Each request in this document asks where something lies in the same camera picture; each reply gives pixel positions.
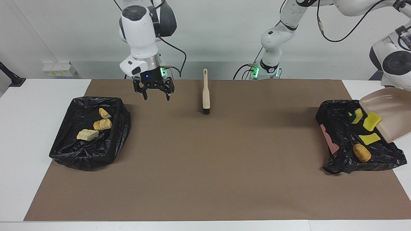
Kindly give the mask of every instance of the white wall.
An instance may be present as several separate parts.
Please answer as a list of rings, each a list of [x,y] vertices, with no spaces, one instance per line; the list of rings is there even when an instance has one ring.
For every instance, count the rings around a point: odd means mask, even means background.
[[[118,64],[128,56],[129,48],[118,36],[120,11],[112,0],[1,0],[0,60],[16,74],[44,78],[42,62],[53,58],[16,20],[16,13],[9,7],[13,1],[54,56],[73,63],[79,78],[124,76]],[[210,78],[229,79],[241,64],[254,60],[261,47],[260,35],[279,20],[282,0],[168,3],[178,28],[167,40],[188,54],[183,78],[201,78],[202,69],[208,68]],[[322,7],[320,17],[326,35],[332,39],[344,36],[359,20],[341,15],[334,6]],[[347,40],[333,44],[321,36],[312,7],[296,37],[282,47],[282,77],[368,79],[376,70],[368,58],[371,45],[407,22],[394,9],[378,9]],[[158,46],[168,64],[180,66],[181,53],[162,43]]]

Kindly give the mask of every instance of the baguette slice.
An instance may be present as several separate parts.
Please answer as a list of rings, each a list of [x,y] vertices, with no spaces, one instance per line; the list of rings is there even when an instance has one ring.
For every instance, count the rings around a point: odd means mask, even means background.
[[[83,129],[77,134],[78,140],[92,141],[99,136],[99,131]]]
[[[111,115],[104,108],[99,108],[99,114],[103,119],[111,118]]]
[[[110,129],[112,126],[111,121],[109,119],[103,119],[103,120],[99,120],[94,122],[93,127],[95,130],[106,130],[106,129]]]

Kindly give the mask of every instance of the black trash bag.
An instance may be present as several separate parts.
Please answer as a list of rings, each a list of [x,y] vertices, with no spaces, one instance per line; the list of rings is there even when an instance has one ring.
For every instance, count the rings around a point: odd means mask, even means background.
[[[102,119],[99,108],[112,116],[112,128],[100,131],[92,141],[76,139],[79,131],[93,129],[93,123]],[[75,98],[67,109],[49,157],[73,169],[89,171],[103,167],[115,160],[130,127],[130,113],[120,98]]]
[[[354,125],[348,121],[348,112],[353,113],[361,108],[364,116],[358,124]],[[392,143],[387,143],[377,128],[369,132],[363,127],[366,112],[362,109],[358,100],[328,100],[321,104],[318,109],[316,120],[323,125],[326,133],[331,138],[333,148],[330,148],[330,159],[323,169],[331,174],[341,172],[351,173],[353,171],[381,171],[393,169],[407,164],[404,152]],[[358,135],[370,135],[377,133],[380,141],[365,145]],[[361,162],[353,152],[355,144],[364,145],[371,153],[368,162]]]

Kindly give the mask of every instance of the white table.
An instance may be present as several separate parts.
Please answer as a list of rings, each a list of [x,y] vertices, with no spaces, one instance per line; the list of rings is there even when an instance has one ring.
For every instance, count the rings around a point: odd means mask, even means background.
[[[343,81],[353,99],[381,89],[379,81]],[[209,222],[23,222],[50,165],[48,157],[71,99],[90,80],[28,79],[0,98],[0,231],[21,230],[290,230],[404,231],[411,220],[275,220]],[[395,142],[411,161],[411,135]],[[394,169],[411,198],[411,164]]]

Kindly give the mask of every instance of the black cable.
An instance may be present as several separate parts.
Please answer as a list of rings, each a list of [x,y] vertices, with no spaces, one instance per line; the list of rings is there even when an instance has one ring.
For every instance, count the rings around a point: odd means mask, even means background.
[[[117,4],[117,2],[115,0],[113,0],[115,2],[115,4],[117,5],[117,7],[120,9],[120,11],[123,11],[120,6]]]
[[[165,44],[171,46],[172,48],[174,48],[174,49],[176,49],[176,50],[178,50],[178,51],[180,51],[181,53],[184,54],[184,61],[183,61],[182,65],[181,65],[181,69],[179,70],[180,77],[181,77],[181,73],[182,73],[182,70],[183,70],[183,68],[184,68],[185,61],[187,60],[187,54],[186,54],[183,50],[181,50],[180,48],[177,48],[177,47],[173,46],[172,44],[170,44],[169,42],[167,42],[166,40],[164,40],[163,38],[161,38],[160,35],[157,35],[157,38],[159,38],[159,39],[160,39],[161,41],[163,41]]]
[[[282,7],[284,6],[284,3],[285,3],[286,1],[287,1],[287,0],[284,0],[284,1],[283,1],[283,4],[281,4],[281,7],[280,7],[280,14],[281,14]]]
[[[245,70],[245,72],[242,74],[241,80],[244,79],[244,75],[245,75],[245,73],[247,73],[247,72],[250,72],[250,70]]]
[[[261,49],[260,49],[260,51],[258,52],[258,55],[256,56],[256,59],[254,59],[254,62],[253,62],[253,63],[255,63],[255,62],[257,61],[258,56],[260,55],[260,53],[261,53],[262,50],[263,50],[263,47],[261,47]]]
[[[243,66],[241,66],[241,67],[237,70],[237,72],[234,74],[233,80],[236,79],[236,76],[237,76],[237,74],[239,73],[239,71],[240,71],[242,68],[246,67],[246,66],[248,66],[248,64],[244,64]]]
[[[165,0],[162,0],[160,5],[156,6],[155,8],[156,9],[160,8],[165,2],[166,2]]]
[[[409,48],[406,48],[406,47],[404,47],[402,44],[401,44],[401,41],[402,41],[402,39],[401,39],[401,37],[400,36],[398,36],[398,45],[402,48],[402,49],[404,49],[404,50],[406,50],[406,51],[411,51]]]
[[[322,29],[322,26],[320,27],[320,31],[321,34],[323,35],[323,37],[330,42],[341,42],[342,40],[346,39],[348,36],[351,35],[351,33],[358,27],[358,25],[362,22],[362,20],[367,16],[367,14],[372,11],[372,9],[374,7],[376,7],[378,4],[380,4],[381,2],[386,1],[386,0],[379,0],[377,3],[375,3],[371,8],[369,8],[367,10],[367,12],[363,15],[363,17],[358,21],[358,23],[356,24],[356,26],[354,26],[354,28],[350,31],[350,33],[348,33],[345,37],[343,37],[342,39],[339,40],[330,40],[329,38],[326,37],[326,35],[324,34],[324,30]],[[317,21],[320,24],[321,20],[320,20],[320,16],[319,16],[319,11],[320,11],[320,0],[318,0],[318,4],[317,4]]]
[[[173,70],[170,69],[170,71],[171,71],[171,79],[174,80]]]
[[[281,71],[281,72],[280,72],[280,74],[278,75],[278,79],[281,79],[282,69],[281,69],[281,68],[278,68],[277,74],[278,74],[279,71]]]
[[[181,78],[181,71],[180,71],[178,68],[176,68],[175,66],[171,66],[170,68],[176,69],[176,70],[177,70],[177,72],[178,72],[178,73],[179,73],[179,75],[180,75],[180,78]]]

